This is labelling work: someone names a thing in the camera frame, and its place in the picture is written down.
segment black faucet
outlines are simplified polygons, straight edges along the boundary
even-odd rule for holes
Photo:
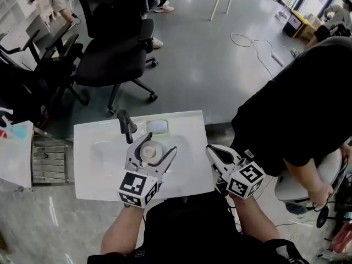
[[[117,113],[117,118],[120,121],[121,134],[126,134],[127,144],[133,143],[132,133],[137,131],[137,125],[133,123],[127,111],[120,109]]]

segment white cable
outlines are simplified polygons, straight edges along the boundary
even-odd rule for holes
[[[236,42],[233,40],[233,38],[232,38],[233,35],[242,36],[242,37],[246,38],[248,41],[250,41],[250,44],[249,44],[249,45],[242,45],[242,44],[236,43]],[[271,45],[271,43],[270,43],[269,41],[263,40],[263,39],[252,40],[252,39],[249,38],[248,36],[245,36],[245,35],[243,35],[243,34],[238,34],[238,33],[231,33],[230,37],[231,37],[232,42],[234,42],[237,46],[249,48],[249,47],[252,47],[252,45],[253,45],[253,48],[255,49],[255,51],[257,51],[257,58],[258,58],[259,62],[261,62],[261,64],[263,65],[263,67],[265,67],[265,69],[269,72],[271,78],[274,78],[274,77],[275,77],[275,75],[273,75],[273,74],[270,72],[270,70],[268,69],[268,67],[265,65],[265,63],[264,63],[264,62],[261,60],[261,58],[259,57],[259,49],[258,49],[258,45],[256,44],[257,41],[264,41],[264,42],[269,43],[269,45],[271,46],[270,54],[272,54],[272,52],[273,52],[273,46]]]
[[[262,196],[262,194],[264,193],[265,189],[269,186],[269,184],[271,183],[271,181],[272,181],[273,179],[274,179],[274,177],[271,178],[270,182],[264,187],[263,192],[259,195],[259,197],[258,197],[256,200],[258,200],[258,199]]]

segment sink basin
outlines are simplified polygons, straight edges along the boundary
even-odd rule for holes
[[[201,111],[148,115],[132,118],[136,140],[147,133],[146,123],[167,120],[169,134],[152,140],[167,149],[177,146],[177,155],[163,175],[154,199],[189,196],[214,190],[211,165],[205,154],[207,139]],[[76,196],[89,200],[119,200],[117,190],[124,175],[127,149],[117,119],[75,125],[74,175]]]

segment chair base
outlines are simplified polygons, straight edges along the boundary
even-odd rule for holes
[[[159,64],[158,60],[155,57],[148,58],[145,61],[145,63],[146,64],[147,63],[152,63],[153,67],[156,67]],[[151,89],[150,87],[145,85],[142,81],[140,81],[138,79],[134,79],[134,80],[132,80],[132,82],[137,84],[139,87],[143,88],[144,90],[147,90],[150,93],[150,96],[149,96],[149,99],[148,99],[149,102],[153,102],[156,99],[158,99],[158,96],[155,94],[153,89]],[[117,92],[118,92],[118,90],[120,88],[120,85],[121,84],[114,85],[114,87],[112,89],[112,92],[110,94],[110,98],[109,98],[109,102],[108,102],[108,110],[109,110],[109,113],[111,113],[112,115],[116,114],[116,112],[117,112],[117,110],[113,107],[113,104],[114,104]]]
[[[58,104],[61,102],[62,96],[65,92],[66,89],[68,89],[71,94],[73,96],[75,96],[75,98],[83,105],[83,106],[88,106],[89,104],[89,99],[88,98],[81,98],[77,92],[72,88],[72,85],[74,83],[73,79],[70,79],[67,83],[63,83],[60,88],[59,91],[56,94],[56,97],[53,100],[53,103],[51,105],[51,113],[53,113],[54,117],[55,117],[55,111],[56,108],[58,106]]]

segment sneaker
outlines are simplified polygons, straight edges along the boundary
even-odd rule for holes
[[[156,7],[156,8],[154,9],[154,12],[155,12],[155,13],[169,13],[169,12],[172,12],[173,10],[175,10],[174,7],[167,6],[166,4],[164,4],[164,5],[161,6],[161,7]]]
[[[156,39],[155,37],[153,37],[153,47],[154,49],[159,49],[161,47],[164,46],[164,43],[162,41],[160,41],[159,39]]]
[[[297,58],[297,56],[300,54],[296,49],[291,49],[291,54],[294,58]]]

